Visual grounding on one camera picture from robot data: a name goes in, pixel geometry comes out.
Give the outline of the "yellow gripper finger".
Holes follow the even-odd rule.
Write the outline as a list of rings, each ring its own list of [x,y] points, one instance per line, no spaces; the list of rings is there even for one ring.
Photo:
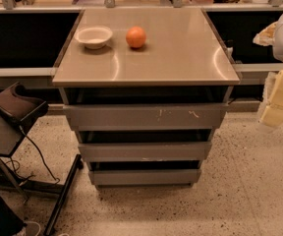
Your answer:
[[[276,29],[276,22],[270,24],[268,27],[257,33],[253,39],[253,43],[261,46],[269,46],[274,43],[274,33]]]
[[[283,70],[268,73],[262,97],[259,124],[269,128],[279,127],[283,123]]]

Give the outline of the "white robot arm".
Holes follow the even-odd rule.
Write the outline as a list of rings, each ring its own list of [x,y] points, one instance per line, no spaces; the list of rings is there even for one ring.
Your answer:
[[[253,43],[272,46],[275,59],[283,62],[283,14],[279,20],[258,33]],[[263,100],[257,111],[258,128],[272,132],[283,123],[283,69],[269,72],[265,79]]]

